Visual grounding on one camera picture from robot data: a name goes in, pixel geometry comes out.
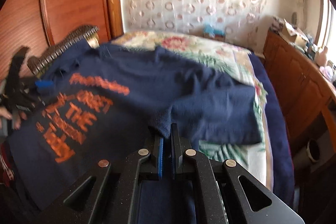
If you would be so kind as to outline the left hand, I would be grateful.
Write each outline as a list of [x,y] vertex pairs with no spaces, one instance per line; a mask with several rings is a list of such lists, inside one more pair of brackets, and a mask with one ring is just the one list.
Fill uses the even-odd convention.
[[27,119],[27,115],[24,112],[10,113],[4,106],[0,108],[0,116],[8,121],[12,121],[12,127],[15,130],[18,130],[21,127],[22,121]]

